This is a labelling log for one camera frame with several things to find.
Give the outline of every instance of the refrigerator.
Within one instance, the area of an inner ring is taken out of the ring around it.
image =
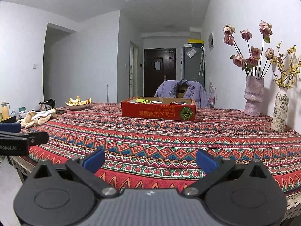
[[[194,49],[196,52],[191,58],[187,55],[191,49]],[[195,47],[183,47],[182,48],[182,80],[188,81],[197,81],[205,89],[205,62],[200,72],[202,58],[202,49]]]

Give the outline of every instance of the pink rose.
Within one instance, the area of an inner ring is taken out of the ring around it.
[[[242,37],[243,39],[245,39],[245,40],[250,40],[250,38],[253,37],[252,34],[251,34],[251,32],[250,32],[249,30],[242,30],[242,31],[240,32],[240,34],[241,34],[241,37]]]
[[[234,37],[228,34],[225,34],[224,43],[226,43],[229,46],[233,46],[234,44]]]
[[[249,62],[252,66],[258,65],[258,59],[254,59],[252,56],[249,57]]]
[[[251,46],[251,56],[256,60],[259,60],[260,55],[261,55],[261,49]]]
[[[233,58],[233,63],[236,64],[238,67],[245,67],[246,60],[243,58],[242,55],[236,55]]]
[[[268,59],[271,60],[271,58],[274,57],[274,49],[268,48],[264,54],[264,56]]]
[[[235,28],[232,25],[225,25],[224,26],[224,33],[227,35],[233,35],[235,32]]]
[[[270,37],[272,35],[272,24],[268,24],[264,21],[261,21],[259,24],[259,31],[263,34],[264,37]]]

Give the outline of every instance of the purple jacket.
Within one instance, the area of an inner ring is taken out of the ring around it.
[[[199,82],[186,80],[164,81],[161,86],[158,87],[155,97],[175,98],[177,87],[183,84],[186,84],[188,87],[183,98],[192,98],[198,107],[209,107],[208,97]]]

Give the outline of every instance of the flower vase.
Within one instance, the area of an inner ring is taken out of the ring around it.
[[[285,130],[285,123],[288,110],[287,88],[279,87],[280,90],[276,95],[275,107],[271,128],[277,132]]]
[[[261,102],[263,101],[264,79],[258,76],[246,76],[246,90],[244,98],[246,106],[244,113],[249,116],[260,116]]]

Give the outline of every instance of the pink textured vase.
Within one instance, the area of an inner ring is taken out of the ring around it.
[[[250,116],[260,116],[260,106],[263,101],[264,79],[258,76],[246,76],[246,90],[244,98],[246,107],[244,113]]]

